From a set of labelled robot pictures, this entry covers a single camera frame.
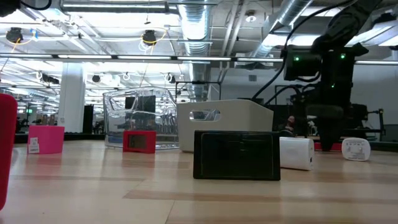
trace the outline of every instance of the black cable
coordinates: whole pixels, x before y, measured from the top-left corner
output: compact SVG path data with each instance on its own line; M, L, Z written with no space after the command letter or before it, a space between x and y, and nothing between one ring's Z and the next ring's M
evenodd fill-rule
M314 12L313 14L307 16L305 19L303 19L301 22L299 22L297 24L297 26L295 26L292 31L289 33L289 35L286 38L286 42L284 45L284 48L282 49L282 56L283 56L283 62L282 62L282 66L280 68L280 70L275 74L274 77L271 78L271 80L269 80L259 91L257 91L256 94L254 94L254 96L252 97L252 100L255 100L267 87L269 87L277 78L278 76L282 73L285 64L286 64L286 48L287 48L287 42L289 41L289 39L293 36L293 33L301 26L303 25L305 22L307 22L309 19L315 17L318 14L321 14L323 12L329 11L330 9L334 9L336 7L340 7L340 6L344 6L346 4L353 4L354 2L356 2L357 0L347 0L347 1L343 1L341 3L332 5L332 6L328 6L328 7L324 7L323 9L320 9L316 12Z
M296 79L298 80L298 81L301 81L301 82L315 82L315 81L317 81L318 79L319 79L319 77L321 77L321 73L320 72L318 72L318 74L314 77L314 78L310 78L310 79L304 79L304 78L300 78L300 77L297 77Z
M26 4L26 3L24 3L23 1L21 1L21 4L23 4L24 6L26 6L26 7L28 7L28 8L34 9L34 10L43 11L43 10L48 9L48 8L51 6L52 0L49 0L49 2L47 3L47 5L44 6L44 7L34 7L34 6L30 6L30 5Z
M296 94L298 94L298 95L301 94L299 88L297 88L296 85L288 85L288 86L285 86L285 87L281 88L277 93L275 93L275 95L273 97L271 97L271 99L269 99L266 103L264 103L264 106L267 106L272 100L277 98L280 93L282 93L283 91L285 91L285 90L287 90L289 88L294 89L296 91Z

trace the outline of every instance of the white column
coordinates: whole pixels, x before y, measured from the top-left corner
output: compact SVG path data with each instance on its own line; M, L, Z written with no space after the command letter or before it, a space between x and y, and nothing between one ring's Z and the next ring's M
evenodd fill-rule
M63 63L58 126L65 132L83 131L86 73L82 63Z

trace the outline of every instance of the spotlight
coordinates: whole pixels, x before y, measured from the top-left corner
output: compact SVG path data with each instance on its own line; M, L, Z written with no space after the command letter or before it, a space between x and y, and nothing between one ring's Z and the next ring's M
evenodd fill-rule
M156 37L154 30L145 30L145 34L142 36L144 44L153 46L156 44Z
M99 75L93 75L92 81L95 83L99 83L101 81L101 77Z
M245 13L245 16L247 16L246 22L254 22L254 21L256 21L257 18L254 15L255 13L256 12L254 10L246 11L246 13Z
M21 42L24 40L24 36L21 33L22 29L18 27L11 27L11 30L7 32L6 39L12 43Z

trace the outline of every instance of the pink box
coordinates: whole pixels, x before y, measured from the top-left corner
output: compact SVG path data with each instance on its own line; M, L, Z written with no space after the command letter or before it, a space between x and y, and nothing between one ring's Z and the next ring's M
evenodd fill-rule
M32 154L32 152L29 153L29 146L31 146L31 151L38 150L35 154L62 153L64 132L65 127L62 126L29 126L27 153Z

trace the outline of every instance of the transparent container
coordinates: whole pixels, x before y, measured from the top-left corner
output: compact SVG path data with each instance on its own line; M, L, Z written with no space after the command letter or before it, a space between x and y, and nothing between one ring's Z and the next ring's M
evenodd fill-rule
M104 93L105 145L123 147L123 132L156 131L156 149L178 148L177 105L160 87Z

